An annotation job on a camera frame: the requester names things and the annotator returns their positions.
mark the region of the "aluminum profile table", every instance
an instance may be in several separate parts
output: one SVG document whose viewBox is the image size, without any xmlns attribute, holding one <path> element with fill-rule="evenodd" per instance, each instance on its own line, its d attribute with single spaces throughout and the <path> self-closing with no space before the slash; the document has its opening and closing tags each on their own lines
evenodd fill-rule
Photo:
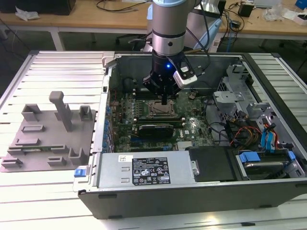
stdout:
<svg viewBox="0 0 307 230">
<path fill-rule="evenodd" d="M 307 87 L 305 83 L 279 56 L 274 57 L 272 54 L 251 54 L 251 56 L 307 132 Z M 256 82 L 253 87 L 260 99 L 265 102 L 266 98 Z"/>
<path fill-rule="evenodd" d="M 42 110 L 54 109 L 48 102 L 51 90 L 62 90 L 64 102 L 71 109 L 89 104 L 99 111 L 104 77 L 102 55 L 103 52 L 29 55 L 0 100 L 0 157 L 6 155 L 22 121 L 20 112 L 25 103 L 37 103 Z M 97 220 L 72 190 L 73 179 L 71 170 L 0 173 L 0 229 L 293 230 L 307 226 L 307 195 L 275 208 Z"/>
</svg>

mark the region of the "gray 3d printed part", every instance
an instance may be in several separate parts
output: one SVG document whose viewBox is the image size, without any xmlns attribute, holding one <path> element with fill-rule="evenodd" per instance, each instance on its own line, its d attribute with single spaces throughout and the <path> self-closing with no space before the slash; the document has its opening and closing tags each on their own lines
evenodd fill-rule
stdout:
<svg viewBox="0 0 307 230">
<path fill-rule="evenodd" d="M 86 163 L 86 156 L 82 148 L 80 148 L 78 154 L 76 154 L 71 148 L 68 154 L 68 158 L 71 160 L 73 165 L 82 165 Z"/>
<path fill-rule="evenodd" d="M 79 115 L 82 121 L 92 120 L 91 107 L 88 105 L 81 105 L 79 110 Z"/>
<path fill-rule="evenodd" d="M 50 166 L 66 165 L 66 160 L 62 156 L 60 156 L 60 157 L 48 157 L 47 162 Z"/>
<path fill-rule="evenodd" d="M 65 106 L 63 102 L 64 94 L 62 91 L 52 91 L 49 100 L 52 102 L 58 111 L 58 114 L 63 122 L 63 125 L 65 126 L 65 129 L 67 132 L 70 132 L 72 129 L 72 123 L 70 119 L 70 109 L 67 109 L 67 106 Z"/>
<path fill-rule="evenodd" d="M 27 104 L 21 112 L 26 121 L 37 121 L 36 114 L 40 113 L 41 111 L 37 104 Z"/>
<path fill-rule="evenodd" d="M 58 111 L 40 111 L 35 104 L 25 106 L 23 113 L 30 115 L 21 123 L 0 172 L 72 170 L 88 163 L 96 111 L 90 106 L 71 111 L 62 97 L 62 92 L 50 95 Z"/>
<path fill-rule="evenodd" d="M 44 131 L 45 127 L 42 125 L 37 125 L 37 126 L 24 126 L 22 128 L 22 132 L 24 133 L 31 133 L 31 132 L 42 132 Z"/>
<path fill-rule="evenodd" d="M 62 147 L 53 147 L 50 148 L 50 150 L 53 153 L 69 153 L 70 151 L 70 149 L 66 145 L 63 145 Z"/>
<path fill-rule="evenodd" d="M 9 160 L 3 160 L 1 165 L 6 169 L 15 169 L 21 168 L 22 164 L 23 162 L 18 158 L 10 158 Z"/>
</svg>

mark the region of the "power supply label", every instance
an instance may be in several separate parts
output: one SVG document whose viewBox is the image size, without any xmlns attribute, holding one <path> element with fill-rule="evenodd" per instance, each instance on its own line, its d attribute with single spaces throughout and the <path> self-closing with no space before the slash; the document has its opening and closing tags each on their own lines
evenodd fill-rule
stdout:
<svg viewBox="0 0 307 230">
<path fill-rule="evenodd" d="M 132 159 L 134 185 L 170 184 L 167 157 Z"/>
</svg>

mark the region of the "blue latch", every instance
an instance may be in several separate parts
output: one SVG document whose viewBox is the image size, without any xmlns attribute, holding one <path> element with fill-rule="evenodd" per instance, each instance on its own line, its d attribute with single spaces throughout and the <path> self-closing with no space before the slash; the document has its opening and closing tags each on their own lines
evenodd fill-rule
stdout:
<svg viewBox="0 0 307 230">
<path fill-rule="evenodd" d="M 292 151 L 288 151 L 288 155 L 289 155 L 291 161 L 295 160 L 295 155 L 294 155 L 294 153 Z"/>
<path fill-rule="evenodd" d="M 239 155 L 239 158 L 242 163 L 251 162 L 251 161 L 260 161 L 260 158 L 257 152 L 242 152 Z"/>
<path fill-rule="evenodd" d="M 74 177 L 86 177 L 86 169 L 75 169 Z"/>
</svg>

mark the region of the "desk leg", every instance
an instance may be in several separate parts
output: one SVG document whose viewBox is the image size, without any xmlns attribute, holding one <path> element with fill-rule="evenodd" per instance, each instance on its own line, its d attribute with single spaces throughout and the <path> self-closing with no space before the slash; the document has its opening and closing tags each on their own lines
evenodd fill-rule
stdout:
<svg viewBox="0 0 307 230">
<path fill-rule="evenodd" d="M 65 46 L 64 46 L 63 40 L 61 39 L 59 33 L 57 31 L 50 31 L 50 34 L 52 36 L 52 40 L 53 40 L 54 46 L 56 47 L 56 50 L 64 51 Z"/>
<path fill-rule="evenodd" d="M 216 53 L 217 49 L 219 47 L 219 44 L 221 42 L 222 37 L 224 36 L 223 33 L 217 33 L 214 40 L 212 41 L 212 44 L 209 48 L 209 53 Z"/>
<path fill-rule="evenodd" d="M 267 43 L 267 39 L 263 39 L 261 42 L 260 42 L 260 44 L 259 44 L 259 47 L 260 48 L 264 48 L 264 46 L 265 46 L 265 44 Z"/>
<path fill-rule="evenodd" d="M 3 39 L 3 40 L 6 40 L 8 38 L 5 30 L 0 30 L 0 38 Z"/>
<path fill-rule="evenodd" d="M 96 43 L 97 42 L 97 38 L 95 33 L 91 33 L 91 39 L 92 39 L 92 43 Z"/>
</svg>

